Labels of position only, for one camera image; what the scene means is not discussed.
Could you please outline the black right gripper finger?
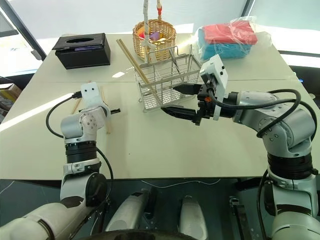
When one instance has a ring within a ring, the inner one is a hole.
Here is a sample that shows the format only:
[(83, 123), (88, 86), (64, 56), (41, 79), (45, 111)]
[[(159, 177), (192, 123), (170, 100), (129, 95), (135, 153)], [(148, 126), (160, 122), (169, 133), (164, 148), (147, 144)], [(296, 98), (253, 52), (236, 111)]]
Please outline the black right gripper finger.
[(197, 112), (194, 109), (184, 108), (177, 105), (167, 105), (160, 108), (166, 114), (183, 120), (188, 120), (192, 122), (197, 121)]
[(201, 84), (180, 84), (174, 86), (173, 89), (184, 95), (197, 95), (201, 87)]

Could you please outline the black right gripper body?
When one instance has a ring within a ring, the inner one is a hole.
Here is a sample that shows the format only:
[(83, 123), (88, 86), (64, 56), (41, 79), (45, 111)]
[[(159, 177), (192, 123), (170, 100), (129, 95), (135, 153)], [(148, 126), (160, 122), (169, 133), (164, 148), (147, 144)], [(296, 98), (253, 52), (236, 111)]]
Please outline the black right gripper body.
[(210, 97), (208, 90), (215, 90), (214, 85), (208, 81), (204, 84), (194, 84), (194, 93), (197, 94), (198, 110), (192, 120), (196, 126), (199, 126), (202, 119), (210, 119), (214, 116), (215, 103)]

